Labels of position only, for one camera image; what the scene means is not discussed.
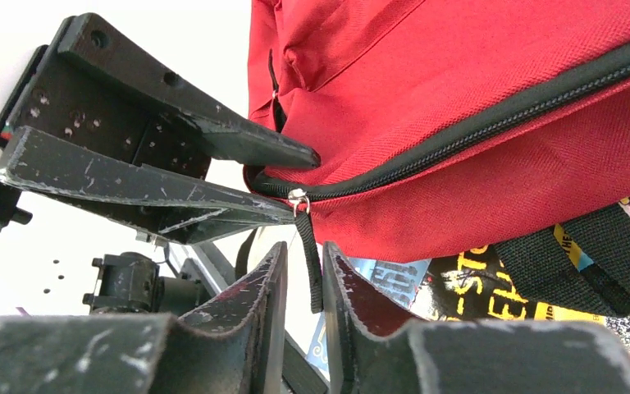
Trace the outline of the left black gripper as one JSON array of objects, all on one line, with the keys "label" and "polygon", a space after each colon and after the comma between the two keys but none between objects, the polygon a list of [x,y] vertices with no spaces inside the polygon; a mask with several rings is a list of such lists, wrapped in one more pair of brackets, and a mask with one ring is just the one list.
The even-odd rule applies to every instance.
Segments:
[{"label": "left black gripper", "polygon": [[2,183],[183,245],[294,221],[283,203],[199,179],[210,157],[315,168],[314,149],[242,117],[98,14],[72,17],[57,53],[82,71],[34,50],[0,112],[0,149],[30,126],[2,152]]}]

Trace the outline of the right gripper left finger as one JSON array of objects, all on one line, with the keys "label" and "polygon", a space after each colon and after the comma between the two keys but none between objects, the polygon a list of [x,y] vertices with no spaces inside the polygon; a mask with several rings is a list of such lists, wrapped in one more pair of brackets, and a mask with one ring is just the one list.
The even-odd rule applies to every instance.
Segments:
[{"label": "right gripper left finger", "polygon": [[0,316],[0,393],[278,393],[287,256],[181,317]]}]

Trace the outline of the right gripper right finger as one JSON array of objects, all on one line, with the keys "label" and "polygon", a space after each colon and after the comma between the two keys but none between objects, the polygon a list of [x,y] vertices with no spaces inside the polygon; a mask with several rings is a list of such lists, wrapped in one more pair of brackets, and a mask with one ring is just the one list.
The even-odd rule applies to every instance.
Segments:
[{"label": "right gripper right finger", "polygon": [[630,354],[607,328],[569,321],[430,322],[322,248],[333,393],[630,393]]}]

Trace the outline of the colourful treehouse paperback book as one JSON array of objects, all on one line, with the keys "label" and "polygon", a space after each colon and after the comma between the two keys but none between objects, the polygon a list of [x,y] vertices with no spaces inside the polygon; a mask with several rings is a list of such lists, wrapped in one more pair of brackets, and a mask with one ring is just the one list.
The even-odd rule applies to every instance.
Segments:
[{"label": "colourful treehouse paperback book", "polygon": [[[630,218],[630,197],[621,208]],[[433,259],[409,306],[427,320],[584,320],[606,326],[630,350],[630,315],[605,317],[522,298],[504,264],[487,246]]]}]

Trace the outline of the red backpack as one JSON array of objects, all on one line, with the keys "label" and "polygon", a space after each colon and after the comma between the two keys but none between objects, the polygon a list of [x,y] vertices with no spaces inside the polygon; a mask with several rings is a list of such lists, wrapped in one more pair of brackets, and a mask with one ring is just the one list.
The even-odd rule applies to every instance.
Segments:
[{"label": "red backpack", "polygon": [[318,167],[247,167],[318,246],[483,246],[524,299],[630,315],[630,1],[254,1],[249,119]]}]

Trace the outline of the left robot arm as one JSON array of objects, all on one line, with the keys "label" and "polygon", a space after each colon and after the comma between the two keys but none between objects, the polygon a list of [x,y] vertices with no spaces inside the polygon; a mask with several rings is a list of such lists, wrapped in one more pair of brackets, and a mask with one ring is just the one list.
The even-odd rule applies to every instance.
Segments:
[{"label": "left robot arm", "polygon": [[[129,4],[0,5],[0,109],[34,49],[51,40],[61,21],[96,12],[159,61],[240,114],[248,109],[250,6],[229,2],[179,7]],[[0,234],[0,314],[17,307],[36,314],[85,314],[84,293],[97,276],[91,262],[127,250],[159,258],[131,229],[39,195],[23,194],[33,214],[25,226]]]}]

